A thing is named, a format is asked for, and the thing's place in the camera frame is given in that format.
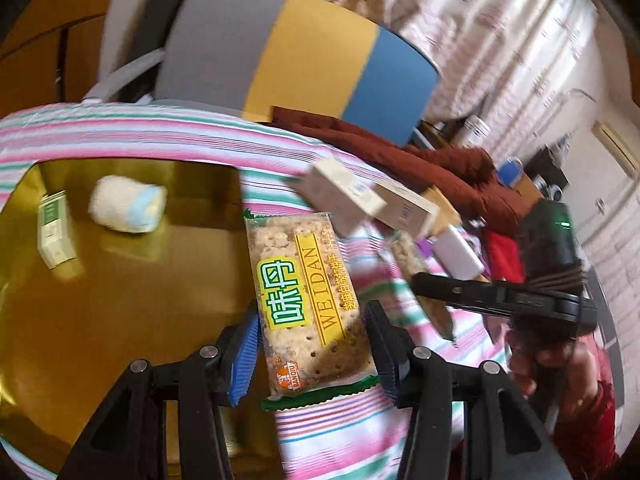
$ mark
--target reflective gold surface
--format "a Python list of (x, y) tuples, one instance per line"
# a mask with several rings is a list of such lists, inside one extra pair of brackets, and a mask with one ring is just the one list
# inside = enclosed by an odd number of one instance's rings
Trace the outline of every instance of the reflective gold surface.
[[(88, 200), (119, 174), (168, 190), (160, 227), (121, 234), (96, 225)], [(43, 196), (64, 190), (78, 259), (47, 269), (37, 249)], [(197, 162), (134, 158), (56, 160), (33, 166), (0, 214), (0, 432), (59, 471), (85, 423), (135, 358), (181, 360), (238, 322), (254, 297), (238, 172)], [(258, 359), (233, 412), (240, 478), (282, 478), (273, 415)], [(169, 410), (168, 461), (176, 465)]]

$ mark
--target striped tablecloth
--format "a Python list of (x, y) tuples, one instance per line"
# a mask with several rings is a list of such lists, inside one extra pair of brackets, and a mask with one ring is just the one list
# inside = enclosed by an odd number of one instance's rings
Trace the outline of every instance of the striped tablecloth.
[[(237, 118), (188, 108), (100, 104), (49, 105), (0, 121), (0, 206), (31, 164), (56, 158), (135, 156), (197, 160), (241, 169), (245, 207), (254, 214), (312, 211), (292, 188), (309, 165), (336, 158), (364, 180), (384, 174), (322, 142)], [(442, 340), (401, 278), (385, 237), (374, 224), (340, 241), (360, 303), (380, 300), (392, 323), (445, 359), (478, 365), (504, 362), (481, 316), (455, 311), (458, 347)], [(435, 262), (430, 262), (433, 270)], [(454, 429), (462, 407), (454, 406)], [(290, 480), (394, 478), (409, 420), (380, 387), (323, 404), (276, 413), (280, 450)], [(5, 443), (32, 478), (53, 478)]]

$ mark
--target hand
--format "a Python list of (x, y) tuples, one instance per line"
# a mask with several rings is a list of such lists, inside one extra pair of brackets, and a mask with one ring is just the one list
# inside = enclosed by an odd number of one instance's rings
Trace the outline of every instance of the hand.
[(598, 364), (587, 345), (581, 341), (567, 341), (530, 356), (520, 349), (514, 331), (506, 335), (505, 341), (513, 353), (509, 361), (511, 378), (524, 396), (528, 397), (536, 390), (533, 378), (535, 363), (551, 368), (566, 365), (566, 387), (560, 405), (560, 420), (572, 420), (591, 407), (598, 396)]

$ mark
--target metal screw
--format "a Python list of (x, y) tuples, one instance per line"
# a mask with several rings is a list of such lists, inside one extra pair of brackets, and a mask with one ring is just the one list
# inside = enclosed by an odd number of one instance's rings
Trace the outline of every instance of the metal screw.
[(431, 350), (429, 350), (426, 346), (417, 346), (414, 348), (414, 355), (418, 359), (428, 359), (431, 357)]
[(485, 361), (482, 368), (491, 375), (499, 374), (501, 370), (500, 365), (495, 361)]
[(206, 345), (200, 349), (200, 356), (205, 359), (213, 359), (218, 355), (218, 347), (214, 345)]
[(144, 359), (136, 359), (129, 365), (129, 370), (135, 374), (144, 372), (146, 370), (146, 361)]

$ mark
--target blue cushion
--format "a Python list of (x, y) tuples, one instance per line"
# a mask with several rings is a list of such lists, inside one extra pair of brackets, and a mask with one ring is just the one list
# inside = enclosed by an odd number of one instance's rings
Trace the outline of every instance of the blue cushion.
[(438, 82), (438, 72), (405, 40), (378, 30), (369, 62), (341, 118), (404, 146)]

